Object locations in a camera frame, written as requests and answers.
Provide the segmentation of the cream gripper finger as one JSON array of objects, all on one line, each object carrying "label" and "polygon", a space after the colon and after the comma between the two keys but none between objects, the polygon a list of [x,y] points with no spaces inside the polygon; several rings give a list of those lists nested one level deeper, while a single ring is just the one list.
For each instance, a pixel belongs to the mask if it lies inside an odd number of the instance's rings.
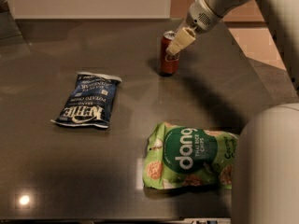
[{"label": "cream gripper finger", "polygon": [[195,31],[190,27],[182,27],[169,43],[166,53],[172,56],[177,55],[195,41]]},{"label": "cream gripper finger", "polygon": [[186,20],[183,20],[181,22],[181,24],[178,26],[176,32],[178,32],[179,30],[181,30],[183,27],[186,27],[186,26],[187,26]]}]

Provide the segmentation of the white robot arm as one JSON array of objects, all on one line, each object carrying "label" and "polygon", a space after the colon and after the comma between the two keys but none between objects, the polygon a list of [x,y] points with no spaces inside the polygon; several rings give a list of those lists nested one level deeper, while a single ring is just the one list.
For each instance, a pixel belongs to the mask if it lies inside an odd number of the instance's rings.
[{"label": "white robot arm", "polygon": [[[195,0],[166,52],[175,55],[250,0]],[[253,0],[273,37],[285,73],[254,70],[267,89],[299,90],[299,0]],[[231,224],[299,224],[299,103],[280,104],[252,118],[236,149]]]}]

